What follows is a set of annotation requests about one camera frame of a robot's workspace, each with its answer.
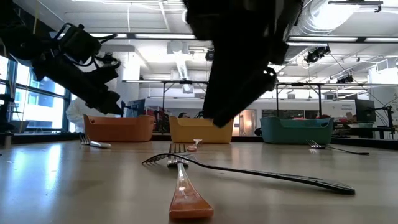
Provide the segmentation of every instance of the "yellow basket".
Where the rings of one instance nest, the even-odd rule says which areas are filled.
[[[218,128],[207,119],[191,119],[170,117],[172,141],[191,143],[194,139],[202,139],[202,143],[227,144],[232,140],[233,120],[225,127]]]

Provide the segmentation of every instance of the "wooden table surface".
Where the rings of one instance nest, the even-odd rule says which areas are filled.
[[[173,223],[168,211],[177,171],[166,160],[141,165],[169,144],[97,149],[70,141],[0,150],[0,223]],[[306,146],[261,143],[202,145],[197,158],[208,164],[337,180],[356,195],[190,164],[190,180],[215,210],[211,220],[194,223],[397,223],[398,153],[340,147],[371,155],[311,154]]]

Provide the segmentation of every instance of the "teal basket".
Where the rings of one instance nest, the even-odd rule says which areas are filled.
[[[316,120],[282,120],[277,117],[261,118],[262,138],[271,144],[329,144],[333,134],[333,118]]]

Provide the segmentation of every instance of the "white shirt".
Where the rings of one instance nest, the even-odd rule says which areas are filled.
[[[75,132],[84,133],[85,132],[85,122],[83,120],[83,115],[88,116],[107,116],[107,117],[115,117],[114,114],[105,115],[94,108],[89,108],[86,106],[86,102],[82,99],[77,98],[73,100],[68,109],[67,109],[67,118],[70,122],[76,125]]]

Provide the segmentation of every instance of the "orange basket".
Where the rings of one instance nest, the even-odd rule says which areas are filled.
[[[108,118],[84,115],[85,133],[92,141],[146,142],[152,138],[155,118]]]
[[[202,139],[201,143],[227,144],[232,140],[233,120],[225,127],[218,128],[207,119],[191,119],[170,117],[172,141],[191,143],[194,139]]]

